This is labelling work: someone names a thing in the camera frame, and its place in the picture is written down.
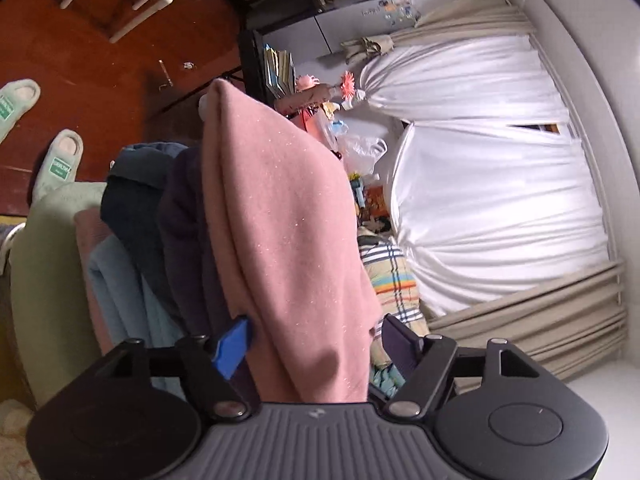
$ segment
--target round black disc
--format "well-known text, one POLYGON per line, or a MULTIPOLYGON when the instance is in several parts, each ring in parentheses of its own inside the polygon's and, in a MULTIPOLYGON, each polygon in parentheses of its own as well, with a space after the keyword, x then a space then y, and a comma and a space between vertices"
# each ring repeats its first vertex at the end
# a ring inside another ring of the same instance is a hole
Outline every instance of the round black disc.
POLYGON ((200 437, 196 411, 172 394, 124 382, 86 388, 72 402, 53 399, 38 412, 27 444, 41 478, 151 480, 184 461, 200 437))
POLYGON ((606 427, 553 381, 501 378, 455 397, 438 412, 434 435, 453 463, 480 478, 586 478, 607 449, 606 427))

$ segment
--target sticker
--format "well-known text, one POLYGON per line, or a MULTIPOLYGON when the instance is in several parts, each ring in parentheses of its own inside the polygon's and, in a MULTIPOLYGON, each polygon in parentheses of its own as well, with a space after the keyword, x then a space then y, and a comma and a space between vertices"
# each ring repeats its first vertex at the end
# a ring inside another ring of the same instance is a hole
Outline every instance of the sticker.
POLYGON ((51 167, 49 168, 49 173, 60 177, 62 180, 66 180, 70 172, 71 166, 68 165, 64 160, 60 160, 57 157, 53 159, 51 167))
POLYGON ((11 100, 7 96, 0 95, 0 119, 7 120, 14 111, 15 105, 11 100))

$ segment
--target plastic bag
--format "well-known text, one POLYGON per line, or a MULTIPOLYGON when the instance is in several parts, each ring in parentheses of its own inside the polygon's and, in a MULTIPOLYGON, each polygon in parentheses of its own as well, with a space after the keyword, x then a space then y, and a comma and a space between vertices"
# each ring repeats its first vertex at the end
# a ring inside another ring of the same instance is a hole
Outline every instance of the plastic bag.
POLYGON ((360 176, 373 174, 376 162, 386 153, 386 142, 377 137, 342 135, 336 138, 348 174, 360 176))
POLYGON ((322 142, 332 152, 338 151, 332 124, 322 110, 318 110, 305 121, 305 128, 308 133, 322 142))

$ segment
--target pink towel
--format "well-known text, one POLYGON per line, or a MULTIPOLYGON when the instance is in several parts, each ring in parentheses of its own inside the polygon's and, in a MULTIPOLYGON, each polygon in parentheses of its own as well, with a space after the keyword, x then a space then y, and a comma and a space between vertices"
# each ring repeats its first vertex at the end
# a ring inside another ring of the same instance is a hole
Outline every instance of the pink towel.
POLYGON ((229 83, 209 89, 204 203, 229 312, 246 314, 263 401, 362 402, 380 305, 353 195, 320 142, 229 83))
POLYGON ((94 291, 91 288, 91 282, 87 278, 86 264, 89 261, 89 255, 92 253, 96 245, 111 235, 111 231, 107 225, 100 220, 100 208, 92 207, 79 211, 74 216, 76 224, 76 243, 80 253, 80 262, 82 263, 82 276, 84 277, 84 288, 86 289, 86 298, 89 303, 89 316, 94 326, 95 338, 98 340, 100 351, 105 355, 113 349, 114 344, 111 341, 107 325, 102 318, 102 311, 95 299, 94 291))

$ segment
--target mint green slipper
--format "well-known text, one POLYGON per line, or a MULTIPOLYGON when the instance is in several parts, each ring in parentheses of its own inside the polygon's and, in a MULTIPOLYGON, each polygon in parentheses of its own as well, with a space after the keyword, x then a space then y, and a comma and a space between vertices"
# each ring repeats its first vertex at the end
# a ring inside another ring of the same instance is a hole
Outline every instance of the mint green slipper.
POLYGON ((0 88, 0 142, 40 97, 40 87, 31 79, 11 81, 0 88))
POLYGON ((62 130, 56 135, 36 177, 33 202, 76 180, 83 149, 81 137, 73 130, 62 130))

